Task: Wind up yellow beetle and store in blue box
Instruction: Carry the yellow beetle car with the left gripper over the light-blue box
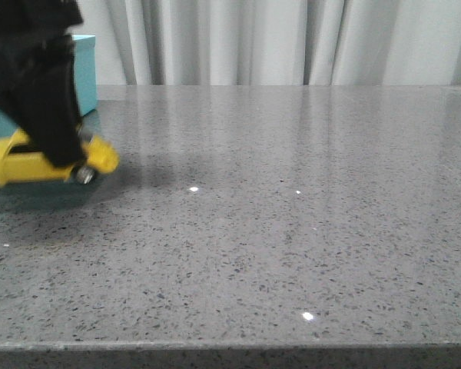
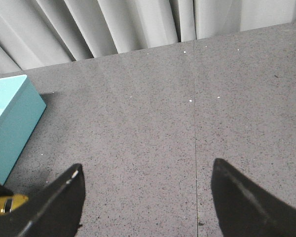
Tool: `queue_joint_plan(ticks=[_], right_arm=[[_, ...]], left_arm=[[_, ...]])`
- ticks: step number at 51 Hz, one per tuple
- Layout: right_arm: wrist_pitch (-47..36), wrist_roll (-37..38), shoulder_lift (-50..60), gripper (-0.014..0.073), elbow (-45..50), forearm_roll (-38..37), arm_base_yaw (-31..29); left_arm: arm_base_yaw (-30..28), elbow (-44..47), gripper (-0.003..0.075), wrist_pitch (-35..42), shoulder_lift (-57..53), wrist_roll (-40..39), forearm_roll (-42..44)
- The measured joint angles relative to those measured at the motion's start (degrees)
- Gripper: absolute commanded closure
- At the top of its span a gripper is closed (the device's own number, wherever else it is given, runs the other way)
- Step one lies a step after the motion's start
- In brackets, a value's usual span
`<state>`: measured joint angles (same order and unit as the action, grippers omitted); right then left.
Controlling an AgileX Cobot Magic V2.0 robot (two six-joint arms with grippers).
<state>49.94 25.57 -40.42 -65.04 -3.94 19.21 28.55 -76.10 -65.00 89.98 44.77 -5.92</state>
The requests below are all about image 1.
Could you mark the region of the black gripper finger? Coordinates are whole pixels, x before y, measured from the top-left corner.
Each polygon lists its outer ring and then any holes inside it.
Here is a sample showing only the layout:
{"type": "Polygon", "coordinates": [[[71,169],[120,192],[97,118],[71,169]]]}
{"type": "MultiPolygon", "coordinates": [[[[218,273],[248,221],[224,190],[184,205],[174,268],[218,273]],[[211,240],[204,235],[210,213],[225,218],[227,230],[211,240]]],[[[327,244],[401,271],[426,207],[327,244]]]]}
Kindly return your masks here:
{"type": "Polygon", "coordinates": [[[75,91],[75,43],[70,35],[44,42],[35,50],[27,78],[28,134],[55,167],[85,161],[78,137],[82,123],[75,91]]]}

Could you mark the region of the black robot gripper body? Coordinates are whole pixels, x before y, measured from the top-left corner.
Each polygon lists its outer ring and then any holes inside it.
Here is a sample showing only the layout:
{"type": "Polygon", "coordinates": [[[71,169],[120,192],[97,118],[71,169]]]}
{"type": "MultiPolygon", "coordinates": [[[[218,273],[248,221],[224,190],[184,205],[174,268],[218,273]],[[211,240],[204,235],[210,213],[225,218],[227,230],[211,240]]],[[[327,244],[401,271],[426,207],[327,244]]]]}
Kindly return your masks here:
{"type": "Polygon", "coordinates": [[[0,110],[30,127],[27,78],[35,50],[83,22],[75,1],[0,1],[0,110]]]}

